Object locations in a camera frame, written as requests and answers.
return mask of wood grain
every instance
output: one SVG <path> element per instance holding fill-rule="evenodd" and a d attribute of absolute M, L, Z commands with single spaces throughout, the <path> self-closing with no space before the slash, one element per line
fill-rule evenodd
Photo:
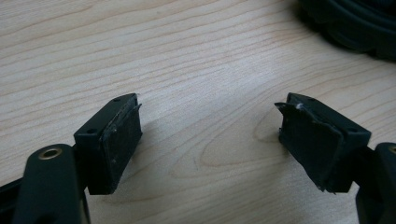
<path fill-rule="evenodd" d="M 396 142 L 395 63 L 330 44 L 295 0 L 0 2 L 0 185 L 137 92 L 144 132 L 92 223 L 357 223 L 277 142 L 273 103 L 318 98 Z"/>

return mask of metal rivet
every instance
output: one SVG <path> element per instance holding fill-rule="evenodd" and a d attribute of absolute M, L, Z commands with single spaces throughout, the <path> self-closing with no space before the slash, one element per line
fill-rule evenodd
<path fill-rule="evenodd" d="M 389 147 L 389 150 L 390 150 L 391 152 L 393 152 L 394 154 L 396 154 L 396 146 L 395 146 L 395 145 L 390 146 L 390 147 Z"/>
<path fill-rule="evenodd" d="M 62 153 L 62 149 L 58 148 L 58 147 L 54 147 L 54 148 L 49 148 L 43 152 L 40 153 L 40 155 L 38 155 L 38 158 L 40 160 L 51 160 L 59 155 L 61 155 Z"/>

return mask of table surface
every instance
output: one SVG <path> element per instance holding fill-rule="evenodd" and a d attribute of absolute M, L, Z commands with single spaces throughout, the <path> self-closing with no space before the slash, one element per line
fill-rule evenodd
<path fill-rule="evenodd" d="M 318 98 L 396 141 L 396 67 L 337 46 L 296 0 L 0 3 L 0 185 L 110 99 L 138 93 L 143 137 L 92 223 L 357 223 L 277 141 L 275 102 Z"/>

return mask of wooden table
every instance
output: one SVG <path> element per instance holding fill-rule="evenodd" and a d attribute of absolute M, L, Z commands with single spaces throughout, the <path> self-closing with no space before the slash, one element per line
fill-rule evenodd
<path fill-rule="evenodd" d="M 277 141 L 274 102 L 315 98 L 396 142 L 396 67 L 329 43 L 296 0 L 0 3 L 0 185 L 138 93 L 140 144 L 92 223 L 357 223 Z"/>

